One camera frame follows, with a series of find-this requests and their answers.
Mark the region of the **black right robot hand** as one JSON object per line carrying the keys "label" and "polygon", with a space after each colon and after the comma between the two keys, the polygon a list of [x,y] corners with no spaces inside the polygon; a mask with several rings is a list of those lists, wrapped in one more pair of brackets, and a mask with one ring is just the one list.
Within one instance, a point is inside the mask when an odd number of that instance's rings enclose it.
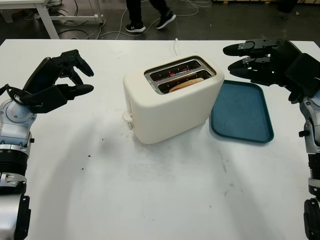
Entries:
{"label": "black right robot hand", "polygon": [[227,56],[243,57],[228,66],[231,75],[268,87],[289,87],[285,72],[302,53],[288,40],[266,38],[232,44],[222,51]]}

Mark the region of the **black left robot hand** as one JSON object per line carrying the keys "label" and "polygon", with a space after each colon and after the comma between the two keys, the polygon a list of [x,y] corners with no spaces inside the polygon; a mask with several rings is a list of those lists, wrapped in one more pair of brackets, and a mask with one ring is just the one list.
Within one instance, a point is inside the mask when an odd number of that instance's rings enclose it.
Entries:
{"label": "black left robot hand", "polygon": [[75,85],[82,85],[83,81],[74,70],[79,69],[88,77],[94,76],[94,72],[88,63],[80,56],[77,49],[61,53],[57,57],[46,57],[34,70],[23,91],[36,94],[53,86],[59,78],[69,78]]}

